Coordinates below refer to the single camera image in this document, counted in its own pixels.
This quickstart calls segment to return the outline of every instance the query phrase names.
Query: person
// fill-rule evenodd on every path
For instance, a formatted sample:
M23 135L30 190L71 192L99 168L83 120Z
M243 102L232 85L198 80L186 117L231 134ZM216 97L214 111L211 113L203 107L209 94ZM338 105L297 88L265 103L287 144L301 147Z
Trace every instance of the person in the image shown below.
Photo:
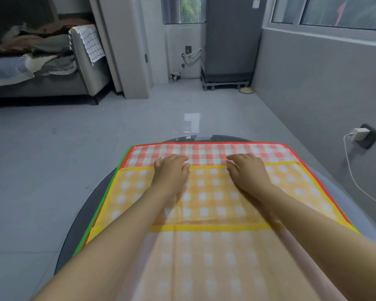
M152 184L141 198L72 258L33 301L114 300L155 218L166 201L182 191L189 175L187 160L175 154L156 160ZM284 193L270 181L261 158L230 155L227 169L240 191L279 218L348 300L376 301L376 244Z

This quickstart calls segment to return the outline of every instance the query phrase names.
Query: green edge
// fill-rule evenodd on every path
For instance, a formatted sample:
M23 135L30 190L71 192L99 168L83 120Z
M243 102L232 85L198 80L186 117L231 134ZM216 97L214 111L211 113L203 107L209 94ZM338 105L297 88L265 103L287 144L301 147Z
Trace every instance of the green edge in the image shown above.
M93 215L93 218L91 219L91 221L90 221L90 223L89 223L89 226L88 226L88 228L87 228L86 231L85 231L84 236L82 237L81 241L80 241L79 244L78 244L78 247L76 248L74 254L72 255L73 257L74 257L77 253L79 253L79 252L81 251L82 246L84 245L85 240L86 240L86 238L88 237L88 234L89 234L90 230L91 230L92 227L93 227L93 223L95 222L95 220L96 220L96 218L97 218L97 215L99 214L99 211L100 211L101 207L103 206L103 203L105 202L105 199L106 199L106 197L107 197L107 194L109 193L109 190L110 190L110 186L111 186L111 184L113 183L113 180L114 180L114 178L115 178L115 176L116 176L116 174L117 174L117 172L118 172L118 169L120 168L121 164L122 164L123 161L125 160L125 157L126 157L127 154L131 151L132 148L133 148L133 146L131 146L131 147L125 152L124 157L121 159L120 163L118 164L118 166L117 166L117 171L114 173L113 177L111 178L111 181L110 181L109 185L107 186L106 192L105 192L105 194L103 195L103 198L102 198L102 200L100 201L100 204L99 204L99 206L97 207L96 212L95 212L95 214Z

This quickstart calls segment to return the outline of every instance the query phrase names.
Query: sofa armrest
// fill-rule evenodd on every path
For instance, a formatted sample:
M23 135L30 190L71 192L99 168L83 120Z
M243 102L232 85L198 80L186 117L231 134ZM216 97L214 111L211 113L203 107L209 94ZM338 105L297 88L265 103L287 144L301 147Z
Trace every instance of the sofa armrest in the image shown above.
M70 36L77 68L80 71L90 96L95 96L109 83L111 78L106 57L101 58L92 65L80 35L76 30L71 29Z

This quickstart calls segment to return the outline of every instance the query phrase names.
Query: red and white checkered fabric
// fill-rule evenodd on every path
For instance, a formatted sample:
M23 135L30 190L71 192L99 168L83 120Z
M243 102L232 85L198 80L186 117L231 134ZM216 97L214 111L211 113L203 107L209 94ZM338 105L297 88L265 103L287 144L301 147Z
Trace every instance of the red and white checkered fabric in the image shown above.
M192 166L224 165L226 156L253 153L264 162L299 162L290 149L281 144L155 144L136 146L124 167L151 167L159 157L181 154L189 157Z

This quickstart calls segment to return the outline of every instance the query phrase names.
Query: power outlet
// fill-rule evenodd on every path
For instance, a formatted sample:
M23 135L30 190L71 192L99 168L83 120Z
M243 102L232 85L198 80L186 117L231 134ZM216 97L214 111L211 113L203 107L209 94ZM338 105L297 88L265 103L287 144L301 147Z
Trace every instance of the power outlet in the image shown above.
M370 132L369 134L365 137L364 140L356 140L354 141L355 143L357 143L361 148L363 149L370 149L370 147L376 142L376 129L371 127L370 125L368 124L363 124L361 126L361 128L366 128L368 129Z

